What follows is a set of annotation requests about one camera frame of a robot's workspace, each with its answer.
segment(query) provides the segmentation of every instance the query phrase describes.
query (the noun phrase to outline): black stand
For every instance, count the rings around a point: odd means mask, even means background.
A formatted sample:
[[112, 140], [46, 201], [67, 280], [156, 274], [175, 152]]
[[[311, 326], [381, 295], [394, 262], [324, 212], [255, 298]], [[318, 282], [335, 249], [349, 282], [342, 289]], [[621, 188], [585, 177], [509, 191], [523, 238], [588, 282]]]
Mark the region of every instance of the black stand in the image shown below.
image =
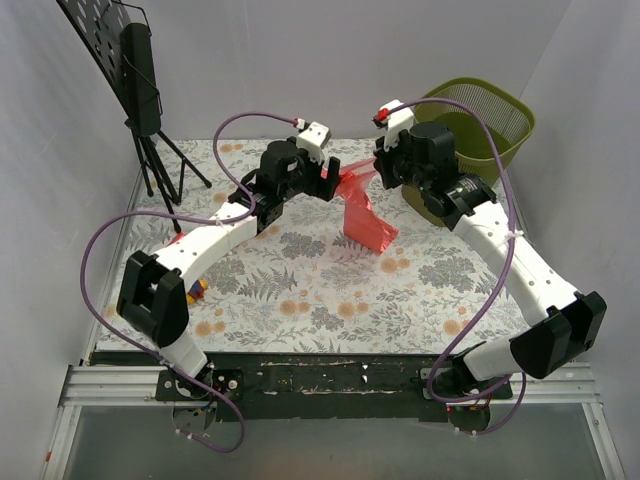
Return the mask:
[[[180, 205], [182, 202], [186, 167], [207, 188], [211, 188], [211, 182], [160, 129], [162, 103], [155, 84], [151, 30], [145, 11], [116, 0], [57, 1], [127, 113], [125, 125], [133, 136], [147, 195], [153, 196], [147, 171], [150, 170], [167, 211], [173, 214], [171, 204]], [[141, 11], [145, 23], [131, 22], [125, 7]], [[177, 191], [151, 140], [151, 136], [156, 134], [181, 160]], [[181, 228], [176, 220], [173, 220], [173, 226], [176, 233], [180, 233]]]

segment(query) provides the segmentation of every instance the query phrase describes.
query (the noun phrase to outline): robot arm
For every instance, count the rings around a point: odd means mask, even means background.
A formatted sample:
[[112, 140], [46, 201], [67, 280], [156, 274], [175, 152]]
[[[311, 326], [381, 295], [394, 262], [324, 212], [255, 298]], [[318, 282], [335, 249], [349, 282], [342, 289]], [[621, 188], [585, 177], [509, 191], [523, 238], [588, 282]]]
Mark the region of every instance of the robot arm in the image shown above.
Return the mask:
[[[287, 200], [306, 193], [328, 201], [338, 187], [340, 161], [331, 157], [326, 175], [322, 170], [329, 129], [303, 120], [299, 128], [297, 138], [271, 142], [260, 167], [242, 179], [257, 204], [249, 217], [196, 228], [152, 255], [138, 251], [127, 260], [118, 314], [145, 334], [169, 363], [192, 377], [206, 374], [207, 359], [187, 330], [186, 294], [191, 286], [218, 259], [279, 218]], [[249, 205], [246, 195], [237, 190], [211, 220], [238, 217]]]
[[462, 396], [486, 380], [524, 371], [544, 378], [593, 345], [606, 311], [597, 292], [581, 294], [562, 279], [522, 236], [507, 227], [495, 193], [477, 175], [458, 172], [453, 134], [442, 124], [415, 123], [397, 100], [382, 107], [374, 121], [387, 127], [376, 142], [376, 169], [385, 188], [418, 188], [429, 211], [480, 254], [495, 275], [504, 266], [510, 237], [514, 257], [506, 288], [530, 328], [513, 337], [483, 342], [458, 354], [436, 377], [434, 390]]

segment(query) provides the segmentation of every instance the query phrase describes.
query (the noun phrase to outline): tabletop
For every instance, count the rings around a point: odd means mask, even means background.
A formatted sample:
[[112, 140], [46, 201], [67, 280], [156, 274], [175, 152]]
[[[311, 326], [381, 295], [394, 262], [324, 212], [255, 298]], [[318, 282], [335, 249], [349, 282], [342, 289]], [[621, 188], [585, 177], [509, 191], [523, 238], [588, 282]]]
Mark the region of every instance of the tabletop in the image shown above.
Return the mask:
[[[184, 200], [176, 210], [208, 218], [235, 186], [213, 159], [210, 140], [176, 143], [213, 182], [207, 189], [187, 170]], [[219, 149], [241, 177], [258, 165], [268, 143], [226, 141]], [[370, 157], [372, 146], [371, 139], [332, 140], [328, 154], [347, 165]], [[162, 142], [158, 153], [177, 179], [179, 159]], [[495, 190], [504, 205], [502, 187]], [[384, 190], [375, 178], [367, 193], [376, 214], [399, 230], [383, 254], [344, 236], [342, 199], [326, 203], [299, 195], [277, 222], [204, 274], [204, 298], [190, 306], [189, 330], [197, 344], [228, 352], [441, 353], [484, 303], [496, 278], [466, 243], [416, 213], [400, 189]], [[145, 189], [137, 195], [136, 208], [165, 211], [160, 195], [148, 197]], [[182, 226], [185, 233], [197, 227]], [[124, 261], [136, 250], [154, 252], [174, 236], [168, 220], [134, 217], [104, 312], [110, 323], [147, 345], [115, 311]], [[526, 327], [503, 290], [458, 351]], [[131, 349], [106, 329], [100, 332], [97, 351]]]

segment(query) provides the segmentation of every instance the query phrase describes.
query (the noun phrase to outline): white wall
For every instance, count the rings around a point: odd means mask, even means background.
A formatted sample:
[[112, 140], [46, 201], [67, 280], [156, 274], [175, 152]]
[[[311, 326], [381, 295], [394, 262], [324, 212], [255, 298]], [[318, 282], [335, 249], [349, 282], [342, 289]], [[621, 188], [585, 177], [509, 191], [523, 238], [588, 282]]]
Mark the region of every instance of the white wall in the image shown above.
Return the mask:
[[589, 359], [640, 478], [640, 3], [574, 0], [527, 85], [538, 130], [512, 166], [541, 253], [609, 305]]
[[[137, 161], [124, 114], [54, 1], [0, 1], [0, 65], [0, 468], [32, 479], [91, 326], [80, 256], [126, 208]], [[94, 298], [116, 235], [95, 252]]]
[[[209, 138], [248, 109], [370, 136], [376, 109], [451, 78], [519, 95], [569, 0], [144, 0], [165, 130]], [[246, 120], [230, 136], [282, 135]]]

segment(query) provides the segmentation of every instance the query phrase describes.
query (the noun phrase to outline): green basket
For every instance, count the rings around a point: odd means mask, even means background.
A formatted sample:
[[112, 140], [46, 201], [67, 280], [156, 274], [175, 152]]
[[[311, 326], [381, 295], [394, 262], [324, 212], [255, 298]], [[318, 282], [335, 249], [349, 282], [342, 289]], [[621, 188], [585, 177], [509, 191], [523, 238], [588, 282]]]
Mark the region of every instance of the green basket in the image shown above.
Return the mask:
[[[535, 117], [524, 103], [478, 78], [455, 78], [424, 96], [429, 97], [455, 100], [477, 113], [489, 127], [505, 168], [509, 166], [535, 127]], [[473, 117], [458, 107], [441, 103], [419, 105], [415, 115], [418, 122], [436, 121], [449, 127], [456, 139], [456, 155], [461, 172], [474, 173], [489, 186], [498, 181], [498, 166], [484, 132]], [[424, 206], [416, 188], [402, 187], [402, 196], [431, 223], [444, 226], [444, 223]]]

